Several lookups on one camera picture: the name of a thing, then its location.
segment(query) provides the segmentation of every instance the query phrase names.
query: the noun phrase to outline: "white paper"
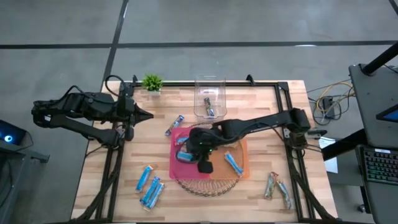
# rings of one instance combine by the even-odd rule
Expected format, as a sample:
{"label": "white paper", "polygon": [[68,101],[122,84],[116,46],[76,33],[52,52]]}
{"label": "white paper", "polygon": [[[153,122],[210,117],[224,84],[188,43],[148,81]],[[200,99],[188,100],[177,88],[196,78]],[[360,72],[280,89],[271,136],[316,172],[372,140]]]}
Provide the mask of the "white paper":
{"label": "white paper", "polygon": [[[334,139],[330,139],[330,138],[326,138],[326,137],[321,137],[319,139],[319,147],[321,147],[321,149],[323,149],[324,147],[327,147],[330,144],[335,143],[336,140]],[[325,161],[325,167],[326,167],[326,171],[327,172],[332,172],[337,174],[338,170],[337,170],[337,158],[331,158],[327,161]]]}

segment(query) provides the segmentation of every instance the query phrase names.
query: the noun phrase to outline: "blue wrapper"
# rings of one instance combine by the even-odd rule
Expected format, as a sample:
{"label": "blue wrapper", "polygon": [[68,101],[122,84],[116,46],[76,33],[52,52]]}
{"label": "blue wrapper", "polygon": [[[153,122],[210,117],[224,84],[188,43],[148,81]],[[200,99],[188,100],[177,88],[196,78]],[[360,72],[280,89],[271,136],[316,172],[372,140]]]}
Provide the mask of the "blue wrapper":
{"label": "blue wrapper", "polygon": [[237,173],[237,175],[239,177],[243,176],[243,169],[240,168],[237,163],[235,162],[234,158],[232,157],[231,153],[229,153],[228,151],[225,152],[225,159],[229,162],[229,164],[231,164],[232,168],[235,170],[235,172]]}
{"label": "blue wrapper", "polygon": [[136,191],[137,192],[141,192],[142,188],[144,187],[145,183],[148,180],[148,177],[150,175],[150,172],[153,170],[154,168],[152,168],[151,166],[147,166],[144,170],[144,172],[141,175],[141,178],[138,181],[137,187],[136,187]]}
{"label": "blue wrapper", "polygon": [[292,202],[290,201],[290,197],[289,197],[289,193],[287,192],[286,185],[280,180],[277,180],[276,182],[278,183],[280,191],[284,195],[284,203],[285,203],[286,209],[288,209],[288,210],[292,209]]}
{"label": "blue wrapper", "polygon": [[178,160],[183,160],[183,161],[190,162],[192,160],[192,158],[193,158],[193,155],[190,154],[190,153],[182,152],[182,151],[179,151],[177,153],[177,159]]}
{"label": "blue wrapper", "polygon": [[188,139],[188,137],[178,138],[175,143],[177,146],[182,145],[187,139]]}
{"label": "blue wrapper", "polygon": [[184,120],[184,116],[179,115],[178,118],[173,122],[173,124],[168,128],[168,130],[164,134],[166,136],[171,135],[173,128],[178,127],[183,120]]}
{"label": "blue wrapper", "polygon": [[150,187],[147,190],[147,193],[139,200],[141,204],[146,205],[150,199],[150,196],[152,195],[152,193],[154,193],[157,184],[159,183],[160,178],[155,177],[152,181],[152,183],[150,184]]}
{"label": "blue wrapper", "polygon": [[206,97],[204,99],[205,104],[206,104],[206,111],[207,111],[207,115],[208,116],[214,116],[214,110],[213,110],[213,106],[210,103],[210,98]]}
{"label": "blue wrapper", "polygon": [[157,199],[159,198],[160,193],[162,193],[162,190],[164,188],[163,183],[158,183],[156,190],[152,197],[150,198],[149,202],[144,206],[144,209],[149,211],[150,209],[153,209],[155,207],[155,204],[157,202]]}

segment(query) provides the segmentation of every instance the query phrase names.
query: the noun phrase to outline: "computer monitor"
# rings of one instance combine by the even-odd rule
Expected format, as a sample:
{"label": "computer monitor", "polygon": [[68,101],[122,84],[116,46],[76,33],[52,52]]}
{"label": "computer monitor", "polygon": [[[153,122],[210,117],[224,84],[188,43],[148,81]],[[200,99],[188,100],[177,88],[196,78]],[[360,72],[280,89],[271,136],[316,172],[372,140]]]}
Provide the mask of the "computer monitor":
{"label": "computer monitor", "polygon": [[376,119],[398,123],[398,105],[377,114]]}
{"label": "computer monitor", "polygon": [[25,134],[25,130],[0,120],[0,141],[20,146]]}

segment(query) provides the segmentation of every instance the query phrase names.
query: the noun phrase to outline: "orange mat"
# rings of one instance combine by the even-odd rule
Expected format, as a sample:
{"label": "orange mat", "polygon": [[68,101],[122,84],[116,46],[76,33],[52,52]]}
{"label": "orange mat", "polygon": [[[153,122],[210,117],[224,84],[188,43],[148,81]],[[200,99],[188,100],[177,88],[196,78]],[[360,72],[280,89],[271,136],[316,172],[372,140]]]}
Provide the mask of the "orange mat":
{"label": "orange mat", "polygon": [[234,146],[220,146],[217,150],[211,152],[209,161],[213,163],[213,172],[210,174],[210,179],[229,180],[239,178],[231,164],[224,158],[227,151],[231,153],[237,165],[243,168],[243,176],[240,179],[248,179],[250,177],[249,156],[248,144],[245,139],[234,143]]}

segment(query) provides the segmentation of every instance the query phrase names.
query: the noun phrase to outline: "yellow cable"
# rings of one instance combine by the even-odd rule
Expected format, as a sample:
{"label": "yellow cable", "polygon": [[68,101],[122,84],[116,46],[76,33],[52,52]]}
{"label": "yellow cable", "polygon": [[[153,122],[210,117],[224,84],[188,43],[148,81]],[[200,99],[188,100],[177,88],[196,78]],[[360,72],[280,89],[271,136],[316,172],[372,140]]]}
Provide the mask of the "yellow cable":
{"label": "yellow cable", "polygon": [[[321,94],[321,96],[317,99],[316,106],[317,106],[317,109],[318,109],[318,110],[320,110],[321,112],[327,112],[327,110],[323,110],[323,109],[321,109],[321,108],[319,107],[319,102],[320,102],[320,100],[322,99],[322,97],[325,96],[325,94],[326,94],[332,87],[337,86],[337,85],[346,85],[346,86],[348,86],[348,87],[350,87],[350,88],[353,87],[352,85],[350,85],[349,83],[346,83],[346,82],[340,82],[340,83],[336,83],[336,84],[333,84],[333,85],[328,86],[328,88],[326,88],[325,91],[323,91],[323,93]],[[342,99],[339,100],[339,102],[340,102],[341,100],[345,99],[345,98],[348,98],[348,97],[354,96],[354,95],[355,95],[355,93],[351,93],[351,94],[348,95],[348,96],[344,96]]]}

